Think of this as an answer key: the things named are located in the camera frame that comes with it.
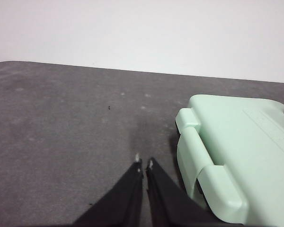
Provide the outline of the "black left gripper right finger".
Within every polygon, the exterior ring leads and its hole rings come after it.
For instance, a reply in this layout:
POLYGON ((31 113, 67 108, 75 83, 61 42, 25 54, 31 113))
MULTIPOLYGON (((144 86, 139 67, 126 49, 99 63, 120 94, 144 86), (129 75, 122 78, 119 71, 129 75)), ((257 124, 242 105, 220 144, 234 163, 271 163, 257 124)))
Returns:
POLYGON ((153 157, 146 175, 153 224, 218 224, 218 219, 190 199, 153 157))

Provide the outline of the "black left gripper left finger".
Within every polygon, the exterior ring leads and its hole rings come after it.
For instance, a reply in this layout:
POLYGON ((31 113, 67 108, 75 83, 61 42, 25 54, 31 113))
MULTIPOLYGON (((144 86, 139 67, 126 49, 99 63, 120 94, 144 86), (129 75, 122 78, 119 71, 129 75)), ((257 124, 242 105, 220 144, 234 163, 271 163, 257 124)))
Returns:
POLYGON ((142 160, 135 161, 97 203, 83 213, 75 224, 138 224, 142 207, 142 160))

